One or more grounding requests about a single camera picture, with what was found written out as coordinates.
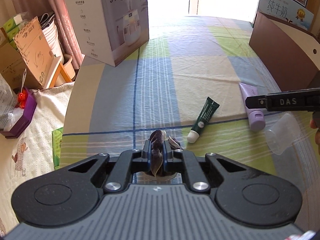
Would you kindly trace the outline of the brown cardboard package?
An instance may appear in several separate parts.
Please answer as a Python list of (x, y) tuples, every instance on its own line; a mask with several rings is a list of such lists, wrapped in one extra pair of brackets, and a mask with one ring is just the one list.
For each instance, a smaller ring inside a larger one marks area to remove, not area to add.
[(25, 87), (43, 89), (54, 55), (37, 17), (17, 33), (14, 42), (17, 49), (8, 41), (1, 44), (1, 75), (14, 91), (21, 87), (24, 72)]

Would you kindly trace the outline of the brown cardboard storage box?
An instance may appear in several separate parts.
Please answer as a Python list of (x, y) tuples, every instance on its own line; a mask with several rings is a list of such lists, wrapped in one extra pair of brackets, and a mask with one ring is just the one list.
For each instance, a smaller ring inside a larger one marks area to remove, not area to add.
[(249, 40), (282, 92), (319, 87), (319, 38), (259, 12)]

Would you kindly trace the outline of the purple tray with clutter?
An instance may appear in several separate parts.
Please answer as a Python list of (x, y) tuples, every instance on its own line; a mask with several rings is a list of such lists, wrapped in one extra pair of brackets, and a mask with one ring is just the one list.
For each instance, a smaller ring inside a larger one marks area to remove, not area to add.
[(25, 100), (21, 102), (24, 108), (18, 105), (10, 111), (7, 114), (8, 122), (4, 129), (1, 129), (1, 135), (6, 139), (18, 138), (32, 121), (37, 105), (36, 100), (29, 89), (23, 88), (22, 93), (25, 97)]

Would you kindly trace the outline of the plaid tablecloth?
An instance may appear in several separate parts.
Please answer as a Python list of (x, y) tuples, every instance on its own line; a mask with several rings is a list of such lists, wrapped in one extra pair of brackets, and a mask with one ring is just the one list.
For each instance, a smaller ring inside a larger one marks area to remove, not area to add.
[[(156, 129), (202, 156), (215, 152), (282, 177), (302, 192), (297, 224), (319, 229), (319, 155), (311, 114), (295, 112), (300, 135), (281, 155), (264, 132), (252, 132), (239, 83), (260, 94), (278, 85), (249, 46), (250, 23), (216, 17), (181, 17), (150, 28), (150, 39), (116, 67), (85, 57), (63, 127), (60, 166), (98, 153), (142, 148)], [(199, 139), (187, 135), (207, 97), (220, 107)]]

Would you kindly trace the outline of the clear plastic lid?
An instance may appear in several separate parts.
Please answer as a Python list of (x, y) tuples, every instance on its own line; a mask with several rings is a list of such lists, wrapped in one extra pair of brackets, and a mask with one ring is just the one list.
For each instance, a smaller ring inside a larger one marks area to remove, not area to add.
[(299, 137), (300, 127), (295, 117), (285, 113), (274, 125), (265, 131), (270, 150), (281, 155)]

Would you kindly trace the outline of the dark purple velvet scrunchie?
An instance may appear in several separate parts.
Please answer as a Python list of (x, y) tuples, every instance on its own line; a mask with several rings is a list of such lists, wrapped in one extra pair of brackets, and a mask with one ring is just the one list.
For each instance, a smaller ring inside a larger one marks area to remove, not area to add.
[(165, 130), (155, 130), (151, 133), (149, 141), (151, 142), (151, 163), (149, 172), (145, 172), (146, 177), (153, 181), (167, 181), (176, 176), (177, 173), (165, 172), (163, 168), (163, 142), (168, 141), (172, 150), (182, 149), (181, 144), (171, 136), (167, 137)]

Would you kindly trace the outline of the dark green small tube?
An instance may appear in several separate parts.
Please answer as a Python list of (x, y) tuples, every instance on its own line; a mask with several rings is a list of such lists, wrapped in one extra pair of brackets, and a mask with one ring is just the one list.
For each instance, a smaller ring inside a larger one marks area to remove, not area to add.
[(187, 142), (193, 144), (199, 139), (200, 135), (202, 134), (206, 124), (210, 121), (213, 114), (216, 110), (220, 107), (220, 105), (215, 102), (210, 97), (207, 97), (206, 102), (197, 117), (194, 125), (192, 126), (190, 132), (187, 135)]

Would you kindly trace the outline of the lavender cream tube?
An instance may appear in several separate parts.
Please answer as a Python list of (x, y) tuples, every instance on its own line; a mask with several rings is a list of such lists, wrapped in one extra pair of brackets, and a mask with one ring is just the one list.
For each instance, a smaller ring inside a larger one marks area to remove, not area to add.
[(249, 128), (253, 132), (259, 132), (265, 128), (265, 118), (262, 110), (260, 109), (249, 109), (247, 108), (245, 101), (249, 96), (256, 96), (258, 90), (252, 85), (247, 85), (245, 83), (239, 83), (239, 87), (242, 94), (242, 99), (244, 102), (245, 110), (248, 117)]

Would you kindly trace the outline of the white humidifier box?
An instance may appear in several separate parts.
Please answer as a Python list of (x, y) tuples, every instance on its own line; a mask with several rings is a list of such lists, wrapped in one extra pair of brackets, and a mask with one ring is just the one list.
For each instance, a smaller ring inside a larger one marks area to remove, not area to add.
[(149, 40), (148, 0), (65, 0), (81, 52), (117, 66)]

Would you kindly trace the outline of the pink curtain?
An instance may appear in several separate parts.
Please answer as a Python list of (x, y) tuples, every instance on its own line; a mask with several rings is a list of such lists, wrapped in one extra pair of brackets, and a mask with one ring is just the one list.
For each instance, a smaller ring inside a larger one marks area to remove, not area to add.
[(62, 49), (73, 57), (73, 68), (80, 68), (84, 55), (76, 39), (65, 0), (12, 0), (12, 3), (16, 12), (29, 12), (31, 17), (41, 17), (53, 11)]

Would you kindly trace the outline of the blue milk carton box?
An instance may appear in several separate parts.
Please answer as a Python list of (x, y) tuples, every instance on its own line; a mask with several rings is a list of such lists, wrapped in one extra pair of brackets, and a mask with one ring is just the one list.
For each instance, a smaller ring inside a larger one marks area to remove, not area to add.
[(306, 3), (307, 0), (259, 0), (257, 11), (309, 30), (313, 13), (306, 9)]

